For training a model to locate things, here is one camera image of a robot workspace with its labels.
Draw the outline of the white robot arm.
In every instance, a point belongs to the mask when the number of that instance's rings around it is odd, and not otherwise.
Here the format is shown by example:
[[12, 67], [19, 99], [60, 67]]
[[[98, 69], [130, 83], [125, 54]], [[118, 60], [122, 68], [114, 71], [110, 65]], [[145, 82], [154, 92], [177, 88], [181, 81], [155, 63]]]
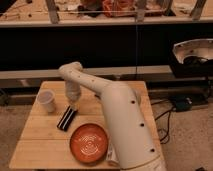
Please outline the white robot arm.
[[167, 171], [140, 109], [136, 92], [121, 81], [111, 81], [83, 72], [79, 62], [62, 65], [66, 95], [79, 98], [83, 86], [97, 93], [121, 171]]

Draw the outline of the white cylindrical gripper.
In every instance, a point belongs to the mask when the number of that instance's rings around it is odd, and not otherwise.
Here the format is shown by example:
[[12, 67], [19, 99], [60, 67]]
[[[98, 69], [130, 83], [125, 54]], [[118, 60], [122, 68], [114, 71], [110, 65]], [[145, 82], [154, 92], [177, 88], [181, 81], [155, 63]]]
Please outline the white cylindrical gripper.
[[76, 110], [76, 103], [81, 97], [81, 88], [78, 83], [73, 81], [65, 82], [65, 95], [68, 103], [73, 110]]

